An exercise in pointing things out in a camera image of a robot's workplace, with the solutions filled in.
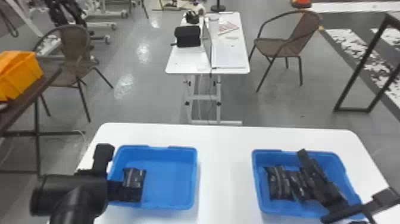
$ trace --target gray floor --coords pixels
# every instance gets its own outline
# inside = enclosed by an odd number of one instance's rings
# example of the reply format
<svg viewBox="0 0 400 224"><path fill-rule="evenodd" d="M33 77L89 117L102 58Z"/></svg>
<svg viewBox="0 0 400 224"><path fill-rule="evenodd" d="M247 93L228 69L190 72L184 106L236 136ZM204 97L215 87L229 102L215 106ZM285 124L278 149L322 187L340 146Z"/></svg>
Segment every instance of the gray floor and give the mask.
<svg viewBox="0 0 400 224"><path fill-rule="evenodd" d="M264 20L291 10L288 2L281 0L253 0L252 4L229 0L224 4L228 10L241 13L248 49ZM187 123L182 104L182 79L167 76L164 72L170 53L169 43L174 41L173 30L182 19L182 12L159 12L150 8L148 11L149 20L140 8L136 8L126 20L111 19L119 26L115 32L96 32L112 36L111 45L94 43L93 55L100 59L99 68L115 89L110 89L95 73L85 78L91 123L86 120L76 90L52 88L45 92L53 116L46 117L42 113L42 129L86 131L86 136L43 138L42 161L46 173L72 173L96 130L105 122ZM37 15L34 21L42 31L52 26L46 14ZM294 25L292 19L283 19L266 27L264 34L287 36ZM29 50L34 45L36 38L26 26L21 26L19 31L21 36L17 39L9 35L1 38L1 51ZM290 60L290 67L286 70L284 61L279 60L260 93L256 94L255 88L267 67L266 60L259 53L251 61L250 74L224 77L223 119L243 120L245 126L352 130L361 138L387 181L400 190L400 177L396 176L400 167L397 163L400 155L397 147L399 122L381 103L371 114L333 114L333 105L352 73L351 68L319 33L310 40L302 57L305 84L301 87L298 85L296 61ZM202 83L200 90L206 91L207 78ZM366 105L372 97L371 91L359 80L346 104ZM210 105L201 106L204 117ZM12 128L30 128L32 118L29 110ZM6 139L0 147L0 163L9 149L12 151L1 164L2 169L33 168L32 139ZM29 175L2 175L1 178L0 223L44 223L45 218L30 217L28 210L36 178Z"/></svg>

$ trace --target white folding table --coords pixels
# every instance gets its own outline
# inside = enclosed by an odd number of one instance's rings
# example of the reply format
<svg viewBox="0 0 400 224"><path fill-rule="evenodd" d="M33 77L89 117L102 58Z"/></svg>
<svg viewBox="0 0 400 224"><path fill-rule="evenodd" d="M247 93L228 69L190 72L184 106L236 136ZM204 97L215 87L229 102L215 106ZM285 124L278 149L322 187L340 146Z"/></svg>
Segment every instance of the white folding table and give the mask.
<svg viewBox="0 0 400 224"><path fill-rule="evenodd" d="M331 151L346 167L363 203L388 187L360 139L351 131L277 127L231 127L106 123L97 131L78 168L90 169L99 143L194 147L198 152L195 205L190 210L145 210L108 206L95 224L320 224L317 219L264 214L258 207L251 153L254 149ZM374 216L398 223L400 207Z"/></svg>
<svg viewBox="0 0 400 224"><path fill-rule="evenodd" d="M248 74L250 72L250 65L247 56L246 43L243 35L242 22L240 20L240 14L238 12L225 12L220 13L220 20L229 21L239 28L219 36L217 39L212 40L211 55L215 55L218 52L218 47L222 46L217 43L229 44L235 48L236 61L240 60L245 66L241 68L231 69L212 69L214 66L210 66L210 62L204 46L192 48L178 48L173 46L170 54L170 58L165 67L165 72L170 75L182 75L185 78L184 84L186 85L185 93L185 106L187 112L187 119L189 124L195 125L236 125L241 126L242 121L227 121L221 120L221 76L225 75L236 75L236 74ZM200 18L198 26L203 29L203 17ZM185 18L182 19L181 26L188 26ZM195 88L199 85L196 83L196 75L212 75L217 76L216 94L195 94ZM217 105L216 109L216 120L193 120L192 119L192 108L193 101L215 101Z"/></svg>

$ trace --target wicker chair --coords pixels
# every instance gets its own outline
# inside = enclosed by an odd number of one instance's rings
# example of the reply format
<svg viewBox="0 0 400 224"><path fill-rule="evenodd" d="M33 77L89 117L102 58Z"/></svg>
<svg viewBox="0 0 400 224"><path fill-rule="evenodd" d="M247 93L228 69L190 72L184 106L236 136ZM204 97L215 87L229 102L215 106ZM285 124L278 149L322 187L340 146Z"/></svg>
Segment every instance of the wicker chair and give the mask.
<svg viewBox="0 0 400 224"><path fill-rule="evenodd" d="M95 70L99 76L110 86L111 89L114 87L104 77L104 75L95 67L96 62L93 62L90 58L90 35L88 30L80 25L63 25L56 27L46 33L33 48L34 52L38 51L38 47L42 45L42 42L50 35L58 36L61 39L61 52L63 57L57 57L53 55L49 56L38 56L43 60L62 60L62 73L53 82L51 86L67 87L79 90L82 104L85 109L86 117L90 122L89 110L86 105L85 96L82 91L82 84L86 85L82 78L84 78L89 72ZM40 96L43 106L48 116L50 116L49 109L43 96Z"/></svg>
<svg viewBox="0 0 400 224"><path fill-rule="evenodd" d="M303 15L299 20L299 23L295 27L295 30L292 32L292 34L288 39L260 37L263 28L267 23L290 14L303 14ZM267 77L267 74L270 71L276 58L285 58L287 69L289 68L288 58L292 57L297 58L299 60L300 85L303 85L302 63L299 54L303 50L304 46L307 44L309 39L313 36L314 32L319 28L320 24L321 24L321 18L318 14L312 11L296 10L273 17L265 21L261 25L257 38L254 40L254 46L251 49L249 55L249 61L251 60L254 49L257 48L260 51L260 53L262 53L262 55L264 55L267 58L267 60L270 62L270 65L265 71L264 76L262 77L260 84L257 87L256 92L260 90L260 87L263 84L265 77Z"/></svg>

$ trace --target metal chair leg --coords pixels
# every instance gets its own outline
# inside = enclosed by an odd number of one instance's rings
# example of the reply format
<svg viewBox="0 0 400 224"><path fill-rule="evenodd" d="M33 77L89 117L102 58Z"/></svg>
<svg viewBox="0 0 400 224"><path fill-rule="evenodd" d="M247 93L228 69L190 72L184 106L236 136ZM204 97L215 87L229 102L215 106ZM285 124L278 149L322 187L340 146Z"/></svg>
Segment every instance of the metal chair leg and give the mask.
<svg viewBox="0 0 400 224"><path fill-rule="evenodd" d="M42 94L40 95L40 100L42 101L42 104L43 104L43 107L45 108L47 116L51 117L49 108L47 107L47 103L46 103L45 98L43 97Z"/></svg>
<svg viewBox="0 0 400 224"><path fill-rule="evenodd" d="M303 69L302 69L302 63L301 63L301 57L297 57L299 59L299 75L300 75L300 85L303 85Z"/></svg>
<svg viewBox="0 0 400 224"><path fill-rule="evenodd" d="M82 84L84 84L85 86L87 86L86 82L84 82L83 80L79 79L79 82L81 82Z"/></svg>
<svg viewBox="0 0 400 224"><path fill-rule="evenodd" d="M146 18L149 19L149 14L147 13L147 9L146 9L146 5L145 5L145 1L144 0L142 0L142 8L143 8L143 10L144 10L144 12L146 14Z"/></svg>
<svg viewBox="0 0 400 224"><path fill-rule="evenodd" d="M250 60L251 60L251 57L253 56L254 49L255 49L255 45L253 45L253 48L252 48L251 51L250 51L250 54L249 54L249 62L250 62Z"/></svg>
<svg viewBox="0 0 400 224"><path fill-rule="evenodd" d="M272 65L274 64L274 61L275 61L275 58L272 58L271 64L268 66L267 70L265 71L264 76L262 77L262 79L260 81L260 84L258 84L257 90L255 92L258 92L260 90L261 85L263 84L265 77L267 77L268 72L270 71Z"/></svg>
<svg viewBox="0 0 400 224"><path fill-rule="evenodd" d="M88 106L86 105L85 96L83 96L82 86L80 85L79 79L78 79L77 83L78 83L78 90L79 90L80 98L82 99L82 104L83 104L83 108L85 109L87 120L88 120L88 122L91 122Z"/></svg>
<svg viewBox="0 0 400 224"><path fill-rule="evenodd" d="M93 67L93 69L99 74L100 77L102 77L102 79L107 82L107 84L111 87L111 89L114 89L114 87L112 86L112 84L103 76L103 74L99 71L98 68Z"/></svg>

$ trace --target orange container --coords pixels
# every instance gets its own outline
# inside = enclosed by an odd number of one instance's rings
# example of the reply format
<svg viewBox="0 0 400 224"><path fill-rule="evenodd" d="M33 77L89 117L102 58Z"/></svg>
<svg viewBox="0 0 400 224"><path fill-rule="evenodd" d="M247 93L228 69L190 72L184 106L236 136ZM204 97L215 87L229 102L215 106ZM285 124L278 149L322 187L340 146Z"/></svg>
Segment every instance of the orange container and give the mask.
<svg viewBox="0 0 400 224"><path fill-rule="evenodd" d="M0 101L15 99L42 75L34 52L0 53Z"/></svg>

